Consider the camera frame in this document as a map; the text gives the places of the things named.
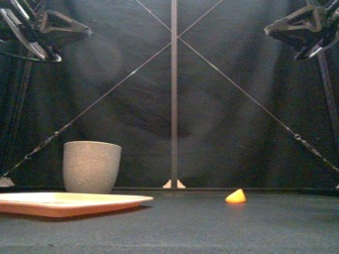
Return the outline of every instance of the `gray cup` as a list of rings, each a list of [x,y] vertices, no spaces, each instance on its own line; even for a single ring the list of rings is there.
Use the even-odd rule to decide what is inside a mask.
[[[115,185],[121,147],[96,141],[64,146],[64,184],[68,192],[109,193]]]

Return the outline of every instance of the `black fabric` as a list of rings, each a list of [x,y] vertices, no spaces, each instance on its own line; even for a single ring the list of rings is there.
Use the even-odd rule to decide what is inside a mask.
[[[129,194],[155,199],[69,219],[0,214],[1,253],[338,253],[338,197],[245,191],[228,204],[229,192]]]
[[[181,34],[219,1],[177,2]],[[17,185],[63,185],[63,146],[73,140],[121,146],[117,187],[159,188],[171,178],[171,32],[140,3],[169,28],[171,1],[49,1],[48,8],[91,27],[92,37],[64,48],[60,64],[32,65],[15,153],[3,171],[112,92],[11,174]],[[336,163],[318,60],[295,62],[291,48],[263,33],[302,6],[304,1],[225,0],[177,41],[179,179],[187,187],[338,185],[338,174],[240,91]],[[1,65],[1,73],[9,72]],[[1,89],[8,82],[1,80]],[[19,95],[9,93],[1,96],[7,108]],[[7,128],[4,141],[9,134]]]

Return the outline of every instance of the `orange object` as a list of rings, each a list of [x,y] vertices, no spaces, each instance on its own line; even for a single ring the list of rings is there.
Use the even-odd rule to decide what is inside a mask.
[[[247,201],[247,197],[241,189],[231,193],[225,199],[225,202],[229,202],[229,203],[239,203],[245,201]]]

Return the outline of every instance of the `dark floor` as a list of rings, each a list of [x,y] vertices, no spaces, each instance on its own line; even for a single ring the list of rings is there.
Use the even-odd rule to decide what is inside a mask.
[[[0,253],[339,253],[339,197],[245,192],[128,192],[131,210],[51,219],[0,214]]]

